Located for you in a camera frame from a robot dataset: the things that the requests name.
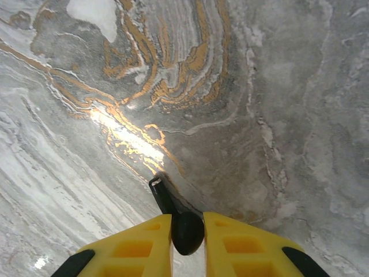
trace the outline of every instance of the curved stone surface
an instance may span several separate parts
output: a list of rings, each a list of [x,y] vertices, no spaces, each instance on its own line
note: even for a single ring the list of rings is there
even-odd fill
[[[367,276],[369,7],[360,0],[0,3],[0,273],[187,208]],[[203,275],[200,249],[176,276]]]

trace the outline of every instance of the white patch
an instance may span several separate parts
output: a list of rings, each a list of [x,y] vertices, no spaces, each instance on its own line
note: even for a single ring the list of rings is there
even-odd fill
[[[296,213],[298,209],[298,203],[298,201],[294,201],[287,204],[281,204],[280,208],[277,210],[275,217],[269,219],[265,223],[265,226],[269,229],[281,226],[282,220],[284,218],[289,218]]]
[[[258,123],[261,126],[261,136],[263,137],[265,143],[269,146],[270,149],[273,149],[272,129],[262,119],[259,119]]]
[[[286,175],[286,170],[282,169],[278,176],[279,180],[281,180],[283,188],[285,188],[288,184],[288,178]]]
[[[248,193],[248,197],[256,202],[264,203],[268,196],[268,189],[262,182],[256,181],[251,185],[251,190]]]
[[[282,155],[279,153],[278,149],[277,148],[273,148],[273,150],[274,150],[274,153],[276,154],[276,159],[279,162],[282,162]]]
[[[69,16],[95,24],[110,43],[116,38],[115,9],[114,0],[70,0],[67,5]]]
[[[355,17],[358,16],[360,13],[366,13],[368,11],[368,9],[366,7],[362,7],[360,9],[357,9],[352,15],[351,17]]]
[[[247,38],[247,41],[251,45],[256,45],[258,47],[262,47],[263,46],[263,37],[264,37],[264,33],[262,31],[260,31],[260,29],[257,26],[254,26],[252,28],[247,28],[246,27],[246,38]]]
[[[44,258],[39,258],[37,260],[37,262],[35,263],[35,268],[37,269],[41,269],[46,265],[46,261],[48,261],[48,258],[44,259]]]
[[[143,82],[143,81],[145,81],[145,77],[146,77],[146,75],[145,75],[144,73],[140,73],[140,74],[138,74],[138,75],[134,78],[134,80],[136,81],[136,83],[137,83],[138,85],[140,85],[140,84],[142,84],[142,82]]]

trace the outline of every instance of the wavy rock pattern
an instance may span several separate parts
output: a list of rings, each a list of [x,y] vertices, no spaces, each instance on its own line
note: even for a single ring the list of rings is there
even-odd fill
[[[87,2],[0,3],[1,275],[158,215],[158,171],[190,209],[369,275],[366,1]]]

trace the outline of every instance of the yellow plastic bracket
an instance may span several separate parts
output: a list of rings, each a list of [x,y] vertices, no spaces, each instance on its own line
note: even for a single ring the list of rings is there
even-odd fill
[[[95,256],[78,277],[172,276],[171,215],[160,215],[86,245]]]
[[[78,277],[172,276],[171,215],[86,245],[95,256]],[[296,243],[215,212],[204,212],[207,277],[303,277],[283,253]]]
[[[204,212],[207,277],[303,277],[283,253],[296,243],[237,220]]]

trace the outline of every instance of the yellow robot part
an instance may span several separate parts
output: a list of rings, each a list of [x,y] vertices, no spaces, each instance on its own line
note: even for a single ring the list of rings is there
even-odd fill
[[[172,276],[171,219],[160,215],[81,248],[95,255],[78,277]]]
[[[207,277],[303,277],[283,247],[296,243],[215,212],[204,212]]]

